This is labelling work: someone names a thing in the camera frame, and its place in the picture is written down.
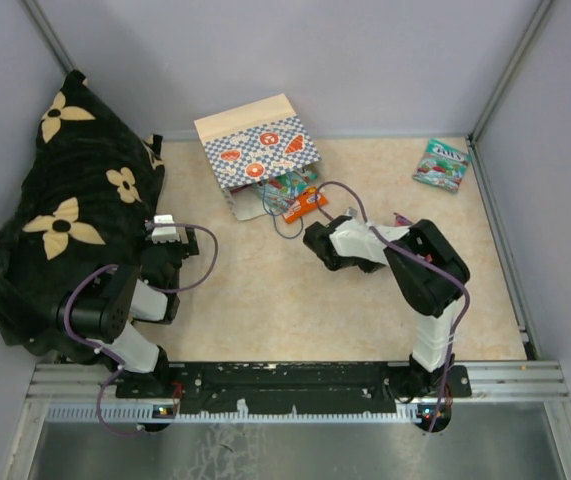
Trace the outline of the checkered paper bag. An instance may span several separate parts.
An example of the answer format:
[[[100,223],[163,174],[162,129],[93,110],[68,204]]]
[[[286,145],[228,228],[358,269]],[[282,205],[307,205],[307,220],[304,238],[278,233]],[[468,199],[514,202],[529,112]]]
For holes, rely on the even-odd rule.
[[[215,179],[239,221],[265,214],[263,185],[321,155],[289,99],[278,94],[194,121]]]

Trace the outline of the purple candy bag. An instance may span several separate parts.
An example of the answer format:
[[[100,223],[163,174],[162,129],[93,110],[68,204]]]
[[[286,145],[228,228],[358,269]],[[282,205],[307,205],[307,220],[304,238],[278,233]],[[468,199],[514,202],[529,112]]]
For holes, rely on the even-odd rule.
[[[395,213],[395,226],[396,227],[408,227],[408,226],[412,226],[413,222],[411,220],[409,220],[407,217],[405,217],[404,215]]]

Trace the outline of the teal Fox's mint candy bag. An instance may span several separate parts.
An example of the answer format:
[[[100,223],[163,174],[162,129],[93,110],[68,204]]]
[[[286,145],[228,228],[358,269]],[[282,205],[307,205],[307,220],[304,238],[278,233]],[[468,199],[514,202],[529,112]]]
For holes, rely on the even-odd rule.
[[[412,179],[457,193],[470,161],[471,156],[467,151],[458,150],[437,139],[430,139]]]

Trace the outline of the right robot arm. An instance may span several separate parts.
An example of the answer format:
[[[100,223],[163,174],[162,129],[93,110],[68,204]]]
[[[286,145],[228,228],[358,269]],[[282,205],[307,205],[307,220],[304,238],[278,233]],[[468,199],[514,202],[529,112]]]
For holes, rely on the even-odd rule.
[[[471,303],[470,270],[438,227],[429,220],[387,227],[341,215],[307,227],[303,243],[330,271],[391,269],[417,318],[410,354],[413,387],[426,396],[438,393],[447,383],[454,336]]]

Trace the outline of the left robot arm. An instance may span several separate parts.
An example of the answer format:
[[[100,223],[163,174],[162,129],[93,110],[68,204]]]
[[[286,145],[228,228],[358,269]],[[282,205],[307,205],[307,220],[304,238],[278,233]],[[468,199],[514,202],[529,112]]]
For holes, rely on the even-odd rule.
[[[67,335],[74,346],[90,349],[90,358],[109,370],[123,368],[115,381],[119,398],[152,398],[166,394],[173,373],[165,350],[147,340],[135,321],[169,325],[180,299],[180,268],[199,253],[195,230],[184,229],[182,241],[174,228],[156,229],[144,242],[139,266],[107,270],[84,264],[85,276],[99,269],[92,280],[74,280],[50,309],[50,323]]]

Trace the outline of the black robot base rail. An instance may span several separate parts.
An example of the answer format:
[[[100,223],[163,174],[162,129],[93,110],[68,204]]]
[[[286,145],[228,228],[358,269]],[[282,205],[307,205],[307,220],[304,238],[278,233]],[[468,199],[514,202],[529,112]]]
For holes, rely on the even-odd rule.
[[[393,413],[398,401],[439,394],[442,371],[405,362],[168,362],[151,373],[124,372],[119,399],[167,398],[180,414]]]

